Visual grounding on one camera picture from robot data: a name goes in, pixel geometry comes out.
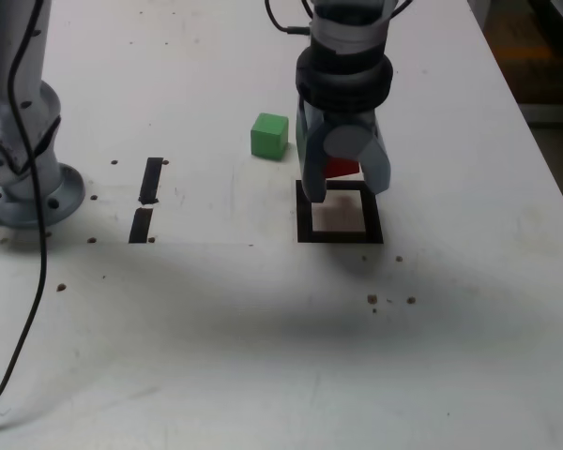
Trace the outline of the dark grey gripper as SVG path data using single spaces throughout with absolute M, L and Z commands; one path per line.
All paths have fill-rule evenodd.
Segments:
M 325 200 L 326 178 L 362 172 L 373 194 L 389 188 L 390 161 L 375 111 L 325 112 L 300 99 L 296 141 L 302 188 L 311 203 Z

